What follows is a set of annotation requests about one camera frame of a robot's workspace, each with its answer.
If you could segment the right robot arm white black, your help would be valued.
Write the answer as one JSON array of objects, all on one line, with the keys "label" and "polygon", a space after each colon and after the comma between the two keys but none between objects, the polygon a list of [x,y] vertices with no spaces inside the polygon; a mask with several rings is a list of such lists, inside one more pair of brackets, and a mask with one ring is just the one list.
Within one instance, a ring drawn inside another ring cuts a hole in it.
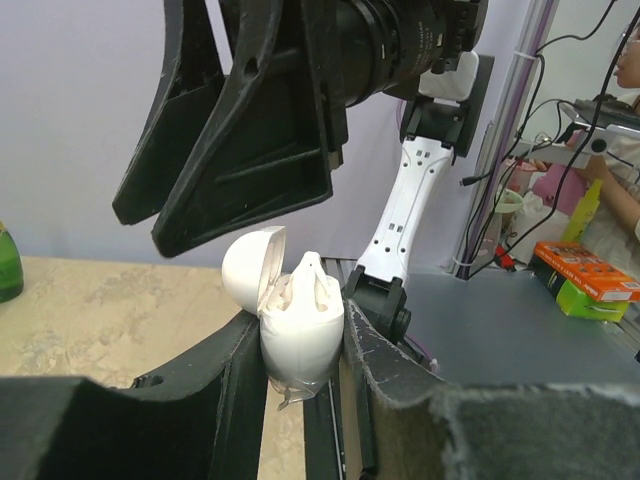
[{"label": "right robot arm white black", "polygon": [[161,77],[112,203],[153,218],[172,258],[323,202],[343,162],[346,111],[377,93],[406,101],[403,157],[345,293],[400,342],[413,241],[444,172],[470,149],[493,68],[475,47],[484,1],[224,1],[224,72],[202,1],[164,3]]}]

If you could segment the white earbud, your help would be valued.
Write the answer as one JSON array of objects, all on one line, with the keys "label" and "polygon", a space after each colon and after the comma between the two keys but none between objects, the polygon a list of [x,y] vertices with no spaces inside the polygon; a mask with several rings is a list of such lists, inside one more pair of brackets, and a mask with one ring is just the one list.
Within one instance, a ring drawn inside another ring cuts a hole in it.
[{"label": "white earbud", "polygon": [[317,252],[306,252],[291,278],[290,308],[296,314],[319,321],[329,321],[343,315],[343,300],[338,281],[327,275]]}]

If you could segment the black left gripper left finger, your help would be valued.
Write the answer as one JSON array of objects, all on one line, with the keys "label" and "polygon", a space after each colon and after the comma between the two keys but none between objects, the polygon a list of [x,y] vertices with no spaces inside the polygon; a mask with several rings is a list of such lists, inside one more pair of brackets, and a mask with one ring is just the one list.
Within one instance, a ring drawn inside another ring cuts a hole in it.
[{"label": "black left gripper left finger", "polygon": [[254,479],[265,413],[257,318],[245,311],[128,388],[1,380],[4,479]]}]

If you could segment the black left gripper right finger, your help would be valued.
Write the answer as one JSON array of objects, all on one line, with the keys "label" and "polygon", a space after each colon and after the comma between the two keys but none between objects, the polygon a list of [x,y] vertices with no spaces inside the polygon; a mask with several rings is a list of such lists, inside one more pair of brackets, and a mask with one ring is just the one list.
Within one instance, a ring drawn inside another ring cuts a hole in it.
[{"label": "black left gripper right finger", "polygon": [[451,384],[382,336],[353,300],[344,310],[379,478],[638,478],[638,386]]}]

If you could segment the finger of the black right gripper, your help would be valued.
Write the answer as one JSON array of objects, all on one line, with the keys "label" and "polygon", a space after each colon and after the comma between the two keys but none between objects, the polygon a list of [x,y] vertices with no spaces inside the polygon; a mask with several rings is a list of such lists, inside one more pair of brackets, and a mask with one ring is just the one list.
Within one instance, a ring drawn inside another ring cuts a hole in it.
[{"label": "finger of the black right gripper", "polygon": [[112,207],[134,225],[164,207],[211,115],[227,75],[204,1],[165,1],[157,91]]},{"label": "finger of the black right gripper", "polygon": [[348,137],[337,3],[220,8],[233,65],[153,227],[167,258],[329,198]]}]

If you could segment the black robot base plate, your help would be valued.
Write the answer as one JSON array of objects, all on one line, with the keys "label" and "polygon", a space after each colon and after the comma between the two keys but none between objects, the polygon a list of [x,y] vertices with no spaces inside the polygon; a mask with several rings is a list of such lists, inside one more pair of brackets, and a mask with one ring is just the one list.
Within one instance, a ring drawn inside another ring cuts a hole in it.
[{"label": "black robot base plate", "polygon": [[307,479],[347,478],[347,433],[357,434],[362,465],[355,468],[356,478],[377,477],[378,460],[371,390],[362,374],[355,377],[354,389],[355,427],[346,427],[344,423],[338,375],[324,385],[315,397],[303,402]]}]

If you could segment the white earbud charging case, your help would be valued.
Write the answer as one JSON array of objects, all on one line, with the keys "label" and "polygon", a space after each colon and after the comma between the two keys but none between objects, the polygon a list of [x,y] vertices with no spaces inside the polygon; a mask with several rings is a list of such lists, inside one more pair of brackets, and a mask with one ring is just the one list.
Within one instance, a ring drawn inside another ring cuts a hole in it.
[{"label": "white earbud charging case", "polygon": [[226,292],[259,321],[267,375],[283,396],[280,409],[313,398],[335,373],[342,352],[341,317],[319,321],[290,308],[293,272],[282,270],[286,228],[272,226],[239,237],[226,251]]}]

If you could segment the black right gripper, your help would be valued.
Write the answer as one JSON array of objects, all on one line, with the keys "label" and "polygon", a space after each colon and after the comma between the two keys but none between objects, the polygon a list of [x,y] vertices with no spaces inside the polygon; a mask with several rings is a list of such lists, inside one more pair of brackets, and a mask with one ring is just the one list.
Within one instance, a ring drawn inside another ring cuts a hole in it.
[{"label": "black right gripper", "polygon": [[339,1],[345,103],[458,67],[484,26],[486,1]]}]

